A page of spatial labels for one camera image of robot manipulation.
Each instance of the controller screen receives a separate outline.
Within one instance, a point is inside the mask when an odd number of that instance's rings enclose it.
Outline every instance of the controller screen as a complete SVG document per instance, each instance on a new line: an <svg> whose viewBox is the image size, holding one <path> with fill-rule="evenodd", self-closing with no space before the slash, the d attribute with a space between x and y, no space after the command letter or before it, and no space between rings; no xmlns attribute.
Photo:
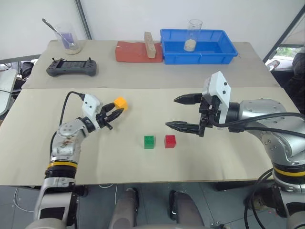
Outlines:
<svg viewBox="0 0 305 229"><path fill-rule="evenodd" d="M61 68L82 68L85 66L86 61L65 61Z"/></svg>

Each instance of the blue plastic tray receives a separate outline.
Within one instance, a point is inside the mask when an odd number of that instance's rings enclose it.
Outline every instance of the blue plastic tray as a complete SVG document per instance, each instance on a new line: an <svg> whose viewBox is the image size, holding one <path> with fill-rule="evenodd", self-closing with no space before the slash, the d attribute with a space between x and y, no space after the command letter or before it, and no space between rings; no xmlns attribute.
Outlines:
<svg viewBox="0 0 305 229"><path fill-rule="evenodd" d="M193 52L183 49L186 33L187 30L160 30L165 64L228 64L238 55L223 30L201 30Z"/></svg>

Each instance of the beige table surface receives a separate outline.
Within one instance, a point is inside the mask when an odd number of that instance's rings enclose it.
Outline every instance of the beige table surface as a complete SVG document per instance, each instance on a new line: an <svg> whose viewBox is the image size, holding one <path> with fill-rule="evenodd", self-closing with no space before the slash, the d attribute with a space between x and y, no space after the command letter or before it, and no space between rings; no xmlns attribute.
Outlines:
<svg viewBox="0 0 305 229"><path fill-rule="evenodd" d="M57 41L51 41L22 88L201 88L204 79L217 71L224 74L231 87L279 87L250 43L233 44L239 55L230 64L166 65L117 62L117 41L83 41L83 50L76 55L65 54ZM51 77L46 69L52 57L68 61L91 57L98 64L97 74Z"/></svg>
<svg viewBox="0 0 305 229"><path fill-rule="evenodd" d="M258 178L271 168L261 142L249 133L207 128L204 138L174 131L164 123L197 124L199 105L173 102L200 89L74 89L104 103L123 96L129 109L112 122L113 129L92 132L83 141L78 184L225 181ZM22 90L0 127L0 185L40 185L49 163L50 139L58 128L62 103L70 89ZM282 88L232 88L231 101L271 98L289 112L296 107ZM81 100L72 95L64 121L81 116ZM154 149L143 148L144 135L154 135ZM164 136L176 135L174 149Z"/></svg>

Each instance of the green block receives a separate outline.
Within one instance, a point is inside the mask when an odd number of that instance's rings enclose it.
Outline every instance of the green block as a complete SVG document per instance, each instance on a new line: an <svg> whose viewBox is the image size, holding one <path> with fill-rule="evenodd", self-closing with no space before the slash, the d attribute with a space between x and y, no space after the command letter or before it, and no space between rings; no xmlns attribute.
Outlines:
<svg viewBox="0 0 305 229"><path fill-rule="evenodd" d="M144 136L144 149L154 148L154 136Z"/></svg>

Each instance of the lego brick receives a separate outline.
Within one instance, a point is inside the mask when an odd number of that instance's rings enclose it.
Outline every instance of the lego brick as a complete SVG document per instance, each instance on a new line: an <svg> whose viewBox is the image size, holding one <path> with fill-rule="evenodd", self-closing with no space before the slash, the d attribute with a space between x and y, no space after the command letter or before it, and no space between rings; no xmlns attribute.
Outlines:
<svg viewBox="0 0 305 229"><path fill-rule="evenodd" d="M114 104L117 109L124 108L124 111L126 111L128 108L128 104L126 100L122 97L119 97L116 100L114 100Z"/></svg>
<svg viewBox="0 0 305 229"><path fill-rule="evenodd" d="M153 37L150 32L144 33L144 41L148 58L155 58L156 56L156 48L153 43Z"/></svg>
<svg viewBox="0 0 305 229"><path fill-rule="evenodd" d="M164 138L165 148L174 148L176 146L175 135L166 135Z"/></svg>
<svg viewBox="0 0 305 229"><path fill-rule="evenodd" d="M144 136L144 149L154 148L154 136Z"/></svg>

